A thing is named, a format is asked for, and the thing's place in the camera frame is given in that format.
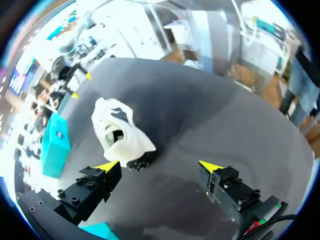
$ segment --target yellow marker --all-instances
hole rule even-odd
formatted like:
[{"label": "yellow marker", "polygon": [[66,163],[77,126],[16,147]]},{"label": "yellow marker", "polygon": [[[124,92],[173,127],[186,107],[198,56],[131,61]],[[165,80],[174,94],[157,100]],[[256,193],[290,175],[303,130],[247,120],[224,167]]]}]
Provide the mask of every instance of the yellow marker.
[{"label": "yellow marker", "polygon": [[78,98],[79,98],[79,95],[74,92],[74,93],[72,93],[71,97],[72,97],[72,98],[75,98],[75,99],[78,99]]},{"label": "yellow marker", "polygon": [[223,166],[214,165],[212,163],[206,162],[206,161],[199,161],[199,164],[205,167],[211,174],[213,171],[217,169],[224,169]]},{"label": "yellow marker", "polygon": [[94,169],[102,169],[105,170],[105,172],[107,173],[110,169],[112,169],[117,163],[119,163],[119,161],[112,161],[112,162],[108,162],[106,164],[100,165],[100,166],[95,166]]},{"label": "yellow marker", "polygon": [[92,80],[90,72],[87,72],[85,76],[86,76],[87,79]]}]

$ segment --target table surface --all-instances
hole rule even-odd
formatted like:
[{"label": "table surface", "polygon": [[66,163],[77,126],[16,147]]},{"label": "table surface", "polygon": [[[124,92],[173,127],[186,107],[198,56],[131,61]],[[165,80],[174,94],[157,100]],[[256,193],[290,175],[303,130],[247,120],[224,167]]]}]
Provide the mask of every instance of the table surface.
[{"label": "table surface", "polygon": [[[99,97],[134,111],[134,122],[157,147],[140,172],[122,168],[107,203],[87,222],[107,222],[119,239],[229,239],[237,229],[198,184],[198,161],[233,166],[261,200],[271,195],[295,213],[310,179],[313,154],[277,109],[231,80],[162,60],[108,58],[78,89],[62,116],[71,152],[59,180],[72,184],[85,166],[106,163],[91,115]],[[280,234],[288,222],[275,226]]]}]

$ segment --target black cable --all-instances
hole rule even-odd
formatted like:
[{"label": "black cable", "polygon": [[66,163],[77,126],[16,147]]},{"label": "black cable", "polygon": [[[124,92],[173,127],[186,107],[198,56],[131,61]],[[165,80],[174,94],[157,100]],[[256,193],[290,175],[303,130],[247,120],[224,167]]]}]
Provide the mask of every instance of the black cable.
[{"label": "black cable", "polygon": [[295,215],[295,214],[276,217],[275,219],[273,219],[271,221],[267,221],[265,224],[262,224],[261,226],[257,227],[256,229],[247,233],[246,235],[241,236],[237,240],[245,240],[245,239],[251,237],[252,235],[256,234],[257,232],[261,231],[262,229],[269,227],[270,225],[273,225],[273,224],[276,224],[278,222],[285,221],[285,220],[295,220],[296,218],[297,218],[297,215]]}]

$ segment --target teal box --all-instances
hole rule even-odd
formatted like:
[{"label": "teal box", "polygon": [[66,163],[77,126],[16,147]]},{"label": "teal box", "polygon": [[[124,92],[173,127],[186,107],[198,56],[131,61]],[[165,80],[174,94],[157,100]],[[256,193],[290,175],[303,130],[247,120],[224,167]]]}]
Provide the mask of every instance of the teal box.
[{"label": "teal box", "polygon": [[70,150],[67,121],[52,113],[42,138],[42,174],[60,178]]},{"label": "teal box", "polygon": [[80,228],[103,239],[119,240],[106,223],[99,223],[91,226],[82,226]]}]

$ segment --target panda plush toy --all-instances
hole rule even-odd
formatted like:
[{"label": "panda plush toy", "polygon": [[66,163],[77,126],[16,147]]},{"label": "panda plush toy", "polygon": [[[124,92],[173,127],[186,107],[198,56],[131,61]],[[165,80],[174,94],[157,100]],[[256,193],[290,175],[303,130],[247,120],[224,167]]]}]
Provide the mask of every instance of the panda plush toy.
[{"label": "panda plush toy", "polygon": [[148,136],[134,123],[134,112],[117,99],[95,102],[91,116],[94,132],[108,161],[119,161],[122,167],[139,171],[149,162],[139,160],[145,153],[156,151]]}]

